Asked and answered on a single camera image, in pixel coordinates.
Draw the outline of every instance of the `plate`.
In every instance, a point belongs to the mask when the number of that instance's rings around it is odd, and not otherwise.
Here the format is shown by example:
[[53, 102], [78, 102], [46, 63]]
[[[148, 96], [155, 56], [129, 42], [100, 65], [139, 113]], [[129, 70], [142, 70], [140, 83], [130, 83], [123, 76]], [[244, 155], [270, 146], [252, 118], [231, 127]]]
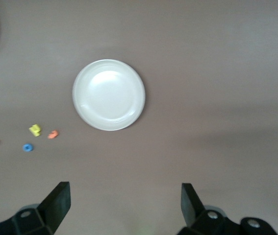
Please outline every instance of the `plate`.
[[118, 60], [98, 60], [76, 77], [73, 101], [80, 117], [89, 125], [116, 131], [133, 124], [145, 104], [140, 76]]

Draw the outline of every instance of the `plate rim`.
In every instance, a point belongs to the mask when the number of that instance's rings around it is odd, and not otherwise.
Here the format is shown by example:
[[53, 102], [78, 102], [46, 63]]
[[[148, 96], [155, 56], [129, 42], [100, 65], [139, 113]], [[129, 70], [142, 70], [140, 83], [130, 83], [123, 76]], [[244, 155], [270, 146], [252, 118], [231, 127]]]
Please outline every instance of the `plate rim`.
[[[133, 121], [131, 121], [129, 124], [126, 124], [126, 125], [122, 125], [121, 127], [116, 127], [116, 128], [103, 128], [101, 126], [98, 126], [98, 125], [95, 125], [93, 122], [90, 122], [86, 117], [85, 115], [82, 114], [80, 108], [79, 108], [79, 105], [77, 104], [77, 100], [76, 100], [76, 91], [77, 91], [77, 88], [78, 88], [78, 83], [80, 82], [81, 79], [83, 79], [83, 76], [82, 74], [85, 73], [86, 70], [88, 70], [91, 66], [93, 66], [94, 64], [97, 64], [97, 63], [100, 63], [100, 62], [113, 62], [113, 63], [117, 63], [119, 64], [120, 66], [124, 67], [124, 68], [127, 68], [129, 69], [135, 76], [134, 78], [136, 80], [138, 80], [139, 82], [139, 85], [140, 85], [140, 94], [142, 94], [140, 96], [140, 107], [139, 109], [137, 109], [137, 115], [135, 115], [133, 117]], [[79, 73], [78, 75], [76, 76], [75, 78], [75, 81], [74, 81], [74, 85], [73, 85], [73, 89], [72, 89], [72, 96], [73, 96], [73, 103], [74, 103], [74, 106], [75, 106], [75, 109], [78, 113], [78, 115], [80, 116], [80, 118], [85, 121], [87, 124], [89, 124], [90, 126], [96, 128], [96, 129], [99, 129], [99, 130], [104, 130], [104, 131], [117, 131], [117, 130], [121, 130], [121, 129], [124, 129], [124, 128], [127, 128], [129, 126], [131, 126], [139, 117], [140, 115], [142, 114], [142, 111], [144, 109], [144, 106], [145, 106], [145, 101], [146, 101], [146, 92], [145, 92], [145, 87], [144, 87], [144, 83], [140, 77], [140, 75], [128, 64], [126, 64], [125, 62], [122, 62], [122, 61], [119, 61], [119, 60], [115, 60], [115, 59], [101, 59], [101, 60], [97, 60], [97, 61], [93, 61], [92, 63], [86, 65]]]

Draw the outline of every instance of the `blue round object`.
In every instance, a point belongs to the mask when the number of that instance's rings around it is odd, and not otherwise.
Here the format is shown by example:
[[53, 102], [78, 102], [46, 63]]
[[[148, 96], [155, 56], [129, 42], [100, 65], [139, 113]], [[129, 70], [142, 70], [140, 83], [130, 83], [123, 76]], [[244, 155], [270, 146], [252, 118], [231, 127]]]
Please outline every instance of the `blue round object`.
[[33, 145], [30, 143], [26, 143], [25, 145], [23, 145], [23, 151], [24, 152], [30, 152], [33, 150]]

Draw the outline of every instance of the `table surface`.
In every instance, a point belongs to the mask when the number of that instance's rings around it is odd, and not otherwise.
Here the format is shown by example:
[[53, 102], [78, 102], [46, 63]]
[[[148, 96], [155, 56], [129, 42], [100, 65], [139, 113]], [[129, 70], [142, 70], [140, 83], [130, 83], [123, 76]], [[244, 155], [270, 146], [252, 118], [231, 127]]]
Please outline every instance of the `table surface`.
[[[145, 85], [126, 129], [75, 111], [74, 80], [99, 59]], [[278, 232], [278, 1], [0, 0], [0, 221], [60, 181], [72, 207], [57, 235], [175, 235], [183, 182]]]

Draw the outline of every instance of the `screw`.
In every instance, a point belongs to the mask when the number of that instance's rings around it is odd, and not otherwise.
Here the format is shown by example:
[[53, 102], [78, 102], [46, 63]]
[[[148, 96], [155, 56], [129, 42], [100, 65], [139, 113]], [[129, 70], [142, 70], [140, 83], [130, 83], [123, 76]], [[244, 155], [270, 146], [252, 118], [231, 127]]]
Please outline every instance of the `screw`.
[[254, 228], [259, 228], [260, 227], [260, 224], [256, 220], [254, 220], [254, 219], [249, 219], [248, 220], [248, 224], [251, 227], [254, 227]]
[[21, 218], [25, 218], [25, 217], [28, 217], [30, 214], [31, 214], [30, 211], [25, 211], [25, 212], [23, 212], [23, 213], [20, 215], [20, 217], [21, 217]]
[[211, 219], [217, 219], [218, 218], [218, 215], [217, 213], [213, 212], [213, 211], [209, 211], [207, 213], [208, 217], [210, 217]]

